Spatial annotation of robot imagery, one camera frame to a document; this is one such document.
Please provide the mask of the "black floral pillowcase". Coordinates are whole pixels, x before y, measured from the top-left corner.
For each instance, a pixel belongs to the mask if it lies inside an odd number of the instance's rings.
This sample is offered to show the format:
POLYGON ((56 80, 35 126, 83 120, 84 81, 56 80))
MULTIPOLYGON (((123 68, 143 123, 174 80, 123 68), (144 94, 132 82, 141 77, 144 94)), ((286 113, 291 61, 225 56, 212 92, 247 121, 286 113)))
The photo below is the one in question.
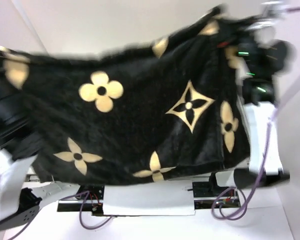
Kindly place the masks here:
POLYGON ((233 168, 250 156, 236 46, 250 19, 214 7, 158 41, 101 58, 0 46, 0 94, 39 145, 41 182, 127 186, 233 168))

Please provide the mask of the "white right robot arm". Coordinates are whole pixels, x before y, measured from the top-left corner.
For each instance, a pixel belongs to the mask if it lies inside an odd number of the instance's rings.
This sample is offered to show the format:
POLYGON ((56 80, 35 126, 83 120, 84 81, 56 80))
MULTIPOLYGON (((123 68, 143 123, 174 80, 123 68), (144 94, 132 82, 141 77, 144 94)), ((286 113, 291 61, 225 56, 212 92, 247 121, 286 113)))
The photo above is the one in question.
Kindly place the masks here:
POLYGON ((218 47, 230 51, 232 59, 243 58, 249 77, 239 89, 238 104, 248 130, 249 166, 213 172, 209 177, 212 188, 251 189, 275 186, 290 180, 279 156, 276 117, 279 102, 273 83, 275 73, 282 70, 290 58, 292 47, 284 40, 262 45, 255 33, 236 29, 220 34, 218 47))

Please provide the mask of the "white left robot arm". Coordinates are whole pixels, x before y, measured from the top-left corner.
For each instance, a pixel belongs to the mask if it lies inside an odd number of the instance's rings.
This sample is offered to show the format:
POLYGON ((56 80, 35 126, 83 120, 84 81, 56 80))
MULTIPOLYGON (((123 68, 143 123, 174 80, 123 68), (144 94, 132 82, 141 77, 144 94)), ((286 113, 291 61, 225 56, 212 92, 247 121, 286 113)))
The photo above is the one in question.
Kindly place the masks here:
POLYGON ((58 185, 23 188, 43 139, 29 121, 21 96, 0 97, 0 232, 29 224, 58 200, 58 185))

